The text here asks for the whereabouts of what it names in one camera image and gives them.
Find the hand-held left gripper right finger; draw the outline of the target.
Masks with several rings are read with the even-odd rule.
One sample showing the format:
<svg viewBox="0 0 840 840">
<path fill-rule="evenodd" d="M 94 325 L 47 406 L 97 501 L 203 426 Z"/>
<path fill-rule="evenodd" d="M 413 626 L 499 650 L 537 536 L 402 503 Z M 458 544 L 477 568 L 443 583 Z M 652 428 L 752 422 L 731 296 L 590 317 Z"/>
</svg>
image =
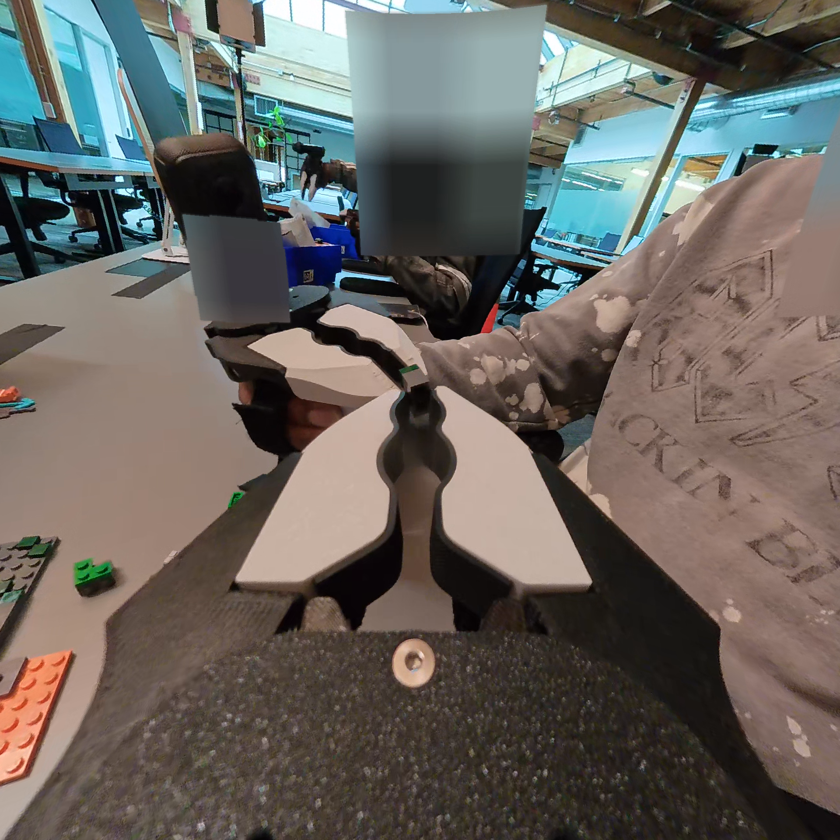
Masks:
<svg viewBox="0 0 840 840">
<path fill-rule="evenodd" d="M 504 599 L 592 588 L 539 459 L 447 387 L 430 398 L 429 468 L 438 478 L 430 570 L 458 627 L 477 627 Z"/>
</svg>

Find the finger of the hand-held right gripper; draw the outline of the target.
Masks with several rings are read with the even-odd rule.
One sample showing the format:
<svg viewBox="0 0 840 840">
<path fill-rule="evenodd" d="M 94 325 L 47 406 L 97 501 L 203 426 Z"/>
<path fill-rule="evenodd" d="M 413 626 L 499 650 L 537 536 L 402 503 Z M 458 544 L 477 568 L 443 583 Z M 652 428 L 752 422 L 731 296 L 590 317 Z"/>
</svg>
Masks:
<svg viewBox="0 0 840 840">
<path fill-rule="evenodd" d="M 418 364 L 427 374 L 419 349 L 402 327 L 373 311 L 350 304 L 327 310 L 317 321 L 317 336 L 323 343 L 372 361 L 401 388 L 403 367 Z"/>
<path fill-rule="evenodd" d="M 321 343 L 307 329 L 275 332 L 247 348 L 279 364 L 292 393 L 303 400 L 373 400 L 397 388 L 371 358 Z"/>
</svg>

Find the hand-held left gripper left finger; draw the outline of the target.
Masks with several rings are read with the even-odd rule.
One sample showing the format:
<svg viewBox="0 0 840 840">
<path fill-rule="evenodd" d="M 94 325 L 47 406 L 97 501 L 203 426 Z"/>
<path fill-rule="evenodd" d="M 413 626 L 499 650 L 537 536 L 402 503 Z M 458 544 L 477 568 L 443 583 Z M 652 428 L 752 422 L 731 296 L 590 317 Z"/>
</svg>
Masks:
<svg viewBox="0 0 840 840">
<path fill-rule="evenodd" d="M 351 624 L 403 567 L 403 445 L 388 392 L 302 453 L 235 576 L 240 590 L 334 599 Z"/>
</svg>

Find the grey green lego brick stack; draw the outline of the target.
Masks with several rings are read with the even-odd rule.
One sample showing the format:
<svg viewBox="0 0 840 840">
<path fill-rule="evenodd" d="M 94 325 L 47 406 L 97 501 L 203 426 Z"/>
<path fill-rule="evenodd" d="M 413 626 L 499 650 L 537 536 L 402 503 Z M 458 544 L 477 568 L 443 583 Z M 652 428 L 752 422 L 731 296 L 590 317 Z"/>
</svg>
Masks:
<svg viewBox="0 0 840 840">
<path fill-rule="evenodd" d="M 434 388 L 418 364 L 400 370 L 402 393 L 395 402 L 395 418 L 400 428 L 427 428 L 434 414 Z"/>
</svg>

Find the green lego corner brick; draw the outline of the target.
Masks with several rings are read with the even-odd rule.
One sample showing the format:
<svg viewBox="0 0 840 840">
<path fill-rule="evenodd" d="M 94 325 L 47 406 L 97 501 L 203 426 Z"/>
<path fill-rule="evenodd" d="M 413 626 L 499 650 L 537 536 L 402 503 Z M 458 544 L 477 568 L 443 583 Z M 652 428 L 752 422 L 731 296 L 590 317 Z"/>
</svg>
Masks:
<svg viewBox="0 0 840 840">
<path fill-rule="evenodd" d="M 74 563 L 73 585 L 83 597 L 91 597 L 116 585 L 116 574 L 110 561 L 95 563 L 93 558 Z"/>
</svg>

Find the grey green lego building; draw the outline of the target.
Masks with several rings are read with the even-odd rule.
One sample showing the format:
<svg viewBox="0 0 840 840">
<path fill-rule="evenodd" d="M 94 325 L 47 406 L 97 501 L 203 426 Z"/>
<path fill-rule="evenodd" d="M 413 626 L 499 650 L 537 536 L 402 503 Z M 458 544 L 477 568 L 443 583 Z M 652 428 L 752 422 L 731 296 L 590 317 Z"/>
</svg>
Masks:
<svg viewBox="0 0 840 840">
<path fill-rule="evenodd" d="M 37 535 L 1 545 L 1 649 L 25 613 L 59 540 Z M 28 776 L 47 731 L 67 672 L 71 650 L 7 656 L 1 662 L 1 785 Z"/>
</svg>

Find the person's right forearm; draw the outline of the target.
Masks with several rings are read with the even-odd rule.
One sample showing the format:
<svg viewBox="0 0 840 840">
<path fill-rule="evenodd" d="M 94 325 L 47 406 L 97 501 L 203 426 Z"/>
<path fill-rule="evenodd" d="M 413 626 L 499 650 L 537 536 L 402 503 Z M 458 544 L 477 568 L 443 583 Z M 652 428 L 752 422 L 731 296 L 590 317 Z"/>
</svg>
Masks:
<svg viewBox="0 0 840 840">
<path fill-rule="evenodd" d="M 512 431 L 555 430 L 601 404 L 634 322 L 625 297 L 567 297 L 520 326 L 418 346 L 443 385 Z"/>
</svg>

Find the person's right hand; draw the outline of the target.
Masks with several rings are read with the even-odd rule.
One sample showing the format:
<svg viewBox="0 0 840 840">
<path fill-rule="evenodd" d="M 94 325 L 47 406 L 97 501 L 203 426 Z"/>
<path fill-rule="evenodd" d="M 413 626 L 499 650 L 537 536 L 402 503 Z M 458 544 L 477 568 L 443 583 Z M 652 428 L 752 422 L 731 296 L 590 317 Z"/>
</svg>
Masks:
<svg viewBox="0 0 840 840">
<path fill-rule="evenodd" d="M 292 397 L 286 408 L 285 434 L 289 446 L 301 452 L 343 416 L 340 406 Z"/>
</svg>

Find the green hanging plant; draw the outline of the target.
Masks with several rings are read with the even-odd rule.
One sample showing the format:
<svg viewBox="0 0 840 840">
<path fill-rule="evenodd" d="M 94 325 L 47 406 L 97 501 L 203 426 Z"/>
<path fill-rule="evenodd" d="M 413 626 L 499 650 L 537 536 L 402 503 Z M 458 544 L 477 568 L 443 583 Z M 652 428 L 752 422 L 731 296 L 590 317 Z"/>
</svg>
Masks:
<svg viewBox="0 0 840 840">
<path fill-rule="evenodd" d="M 276 105 L 265 115 L 265 119 L 267 123 L 258 126 L 255 132 L 256 148 L 264 150 L 269 144 L 285 144 L 289 139 L 289 135 L 280 105 Z"/>
</svg>

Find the white book stand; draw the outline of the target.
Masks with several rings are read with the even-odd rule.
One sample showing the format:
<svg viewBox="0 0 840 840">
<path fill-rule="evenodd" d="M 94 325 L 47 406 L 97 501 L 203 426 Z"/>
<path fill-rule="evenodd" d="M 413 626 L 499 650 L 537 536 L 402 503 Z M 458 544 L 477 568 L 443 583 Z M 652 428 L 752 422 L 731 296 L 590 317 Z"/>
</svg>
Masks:
<svg viewBox="0 0 840 840">
<path fill-rule="evenodd" d="M 164 200 L 161 247 L 142 256 L 145 261 L 172 263 L 188 266 L 190 258 L 184 244 L 183 235 L 176 221 L 172 205 Z"/>
</svg>

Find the blue plastic bin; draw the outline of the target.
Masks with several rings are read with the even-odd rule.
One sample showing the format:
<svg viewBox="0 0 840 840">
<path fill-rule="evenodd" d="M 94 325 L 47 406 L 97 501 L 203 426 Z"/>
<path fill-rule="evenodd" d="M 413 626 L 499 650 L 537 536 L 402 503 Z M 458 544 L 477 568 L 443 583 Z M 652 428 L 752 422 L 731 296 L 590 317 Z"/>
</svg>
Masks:
<svg viewBox="0 0 840 840">
<path fill-rule="evenodd" d="M 343 260 L 358 257 L 355 238 L 346 226 L 310 227 L 296 218 L 285 220 L 281 227 L 290 288 L 331 287 L 343 270 Z"/>
</svg>

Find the black office chair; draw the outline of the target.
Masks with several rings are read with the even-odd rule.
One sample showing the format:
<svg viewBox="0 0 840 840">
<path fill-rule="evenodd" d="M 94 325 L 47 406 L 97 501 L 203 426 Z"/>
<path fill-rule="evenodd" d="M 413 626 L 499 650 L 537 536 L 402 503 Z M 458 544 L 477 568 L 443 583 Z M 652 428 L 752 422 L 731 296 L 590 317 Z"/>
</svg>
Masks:
<svg viewBox="0 0 840 840">
<path fill-rule="evenodd" d="M 539 225 L 545 215 L 545 208 L 527 211 L 526 215 L 536 214 L 536 226 L 531 225 L 533 230 L 527 244 L 523 247 L 521 265 L 514 271 L 510 280 L 511 291 L 506 300 L 499 305 L 496 320 L 497 326 L 504 326 L 508 319 L 514 316 L 523 317 L 538 310 L 539 294 L 542 291 L 557 291 L 559 287 L 553 283 L 553 272 L 556 266 L 551 263 L 538 263 L 538 255 L 532 250 L 535 236 Z"/>
<path fill-rule="evenodd" d="M 47 236 L 43 232 L 42 227 L 46 224 L 53 224 L 54 222 L 67 217 L 70 214 L 70 208 L 68 205 L 63 204 L 62 202 L 56 202 L 45 198 L 29 196 L 26 190 L 24 190 L 23 195 L 15 195 L 14 193 L 10 192 L 5 180 L 4 176 L 2 175 L 1 179 L 1 187 L 2 187 L 2 218 L 1 218 L 1 225 L 4 228 L 10 228 L 13 230 L 12 234 L 9 234 L 10 241 L 7 244 L 2 244 L 1 246 L 1 256 L 10 255 L 15 253 L 17 256 L 17 251 L 14 247 L 14 242 L 11 241 L 11 238 L 16 236 L 15 231 L 17 231 L 18 227 L 21 227 L 24 231 L 30 231 L 35 240 L 38 242 L 46 242 Z M 17 217 L 19 219 L 20 225 L 18 225 L 13 218 L 13 214 L 11 211 L 11 203 L 14 203 L 16 207 Z M 31 248 L 40 254 L 52 256 L 54 261 L 58 264 L 63 264 L 70 259 L 78 261 L 76 257 L 72 257 L 70 255 L 66 255 L 63 251 L 57 250 L 56 248 L 51 248 L 46 245 L 38 245 L 33 243 Z"/>
<path fill-rule="evenodd" d="M 78 243 L 78 235 L 96 234 L 98 243 L 86 251 L 94 251 L 103 256 L 121 253 L 125 250 L 123 238 L 128 237 L 142 245 L 161 241 L 162 221 L 160 217 L 149 216 L 154 224 L 152 234 L 139 229 L 134 230 L 125 221 L 125 214 L 133 210 L 144 210 L 143 198 L 150 199 L 150 206 L 161 198 L 161 192 L 146 184 L 143 178 L 134 177 L 131 183 L 119 183 L 117 179 L 105 175 L 79 177 L 60 174 L 59 191 L 62 200 L 72 208 L 77 218 L 82 215 L 91 217 L 93 225 L 74 229 L 68 236 L 71 243 Z"/>
</svg>

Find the grey office desk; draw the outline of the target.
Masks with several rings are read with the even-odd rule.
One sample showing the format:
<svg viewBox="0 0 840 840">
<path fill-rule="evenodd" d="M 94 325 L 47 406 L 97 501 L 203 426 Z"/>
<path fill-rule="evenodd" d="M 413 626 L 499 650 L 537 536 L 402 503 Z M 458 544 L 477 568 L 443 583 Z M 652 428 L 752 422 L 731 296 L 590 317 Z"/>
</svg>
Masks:
<svg viewBox="0 0 840 840">
<path fill-rule="evenodd" d="M 532 241 L 532 251 L 537 259 L 573 272 L 597 273 L 621 258 L 620 255 L 602 253 L 592 248 L 573 247 L 572 243 L 554 242 L 541 236 Z"/>
<path fill-rule="evenodd" d="M 134 177 L 139 177 L 143 178 L 148 186 L 161 191 L 156 181 L 154 169 L 147 161 L 2 148 L 1 164 L 3 168 L 9 169 L 17 175 L 39 175 L 43 173 L 52 175 L 69 174 L 79 177 L 105 175 L 113 177 L 119 183 L 123 184 L 130 184 Z M 155 203 L 158 208 L 163 207 L 162 195 Z M 14 203 L 10 202 L 10 204 L 12 205 L 10 209 L 14 221 L 20 225 L 16 207 Z M 6 227 L 5 231 L 9 242 L 9 234 L 12 234 L 13 230 Z M 40 268 L 35 256 L 37 252 L 31 248 L 34 242 L 29 239 L 26 231 L 22 230 L 21 227 L 17 228 L 15 234 L 16 236 L 11 238 L 11 241 L 14 242 L 17 256 L 15 253 L 13 254 L 21 269 L 23 278 L 38 277 L 40 275 Z"/>
</svg>

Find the person's grey speckled sweatshirt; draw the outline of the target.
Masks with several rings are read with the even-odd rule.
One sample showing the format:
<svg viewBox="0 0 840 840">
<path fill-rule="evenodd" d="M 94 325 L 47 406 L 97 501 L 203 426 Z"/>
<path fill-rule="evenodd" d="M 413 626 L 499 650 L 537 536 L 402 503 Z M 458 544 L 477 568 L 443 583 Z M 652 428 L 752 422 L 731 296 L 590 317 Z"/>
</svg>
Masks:
<svg viewBox="0 0 840 840">
<path fill-rule="evenodd" d="M 628 318 L 590 482 L 718 622 L 731 703 L 781 788 L 838 813 L 838 316 L 784 317 L 816 155 L 758 164 L 586 286 Z"/>
</svg>

